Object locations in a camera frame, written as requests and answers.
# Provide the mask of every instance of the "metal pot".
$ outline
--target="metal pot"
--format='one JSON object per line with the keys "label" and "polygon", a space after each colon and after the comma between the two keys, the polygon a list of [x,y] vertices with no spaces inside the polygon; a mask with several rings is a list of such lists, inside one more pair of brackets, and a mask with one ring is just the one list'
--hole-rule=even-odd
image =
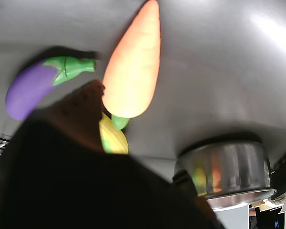
{"label": "metal pot", "polygon": [[260,143],[237,140],[208,144],[183,154],[175,173],[187,170],[198,196],[213,210],[231,209],[269,198],[268,158]]}

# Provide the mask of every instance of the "toy eggplant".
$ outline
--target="toy eggplant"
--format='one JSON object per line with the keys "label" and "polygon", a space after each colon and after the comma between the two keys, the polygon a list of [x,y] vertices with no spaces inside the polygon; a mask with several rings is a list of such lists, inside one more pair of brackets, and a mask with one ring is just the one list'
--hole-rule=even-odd
{"label": "toy eggplant", "polygon": [[61,56],[48,58],[27,68],[8,89],[5,107],[16,120],[24,120],[57,85],[82,72],[94,72],[95,60]]}

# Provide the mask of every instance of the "toy carrot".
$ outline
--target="toy carrot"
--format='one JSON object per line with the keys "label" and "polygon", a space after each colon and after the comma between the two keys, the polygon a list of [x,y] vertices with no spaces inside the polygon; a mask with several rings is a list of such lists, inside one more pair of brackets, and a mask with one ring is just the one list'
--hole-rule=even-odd
{"label": "toy carrot", "polygon": [[103,84],[103,103],[118,129],[142,114],[153,99],[160,65],[160,18],[156,0],[147,1],[114,50]]}

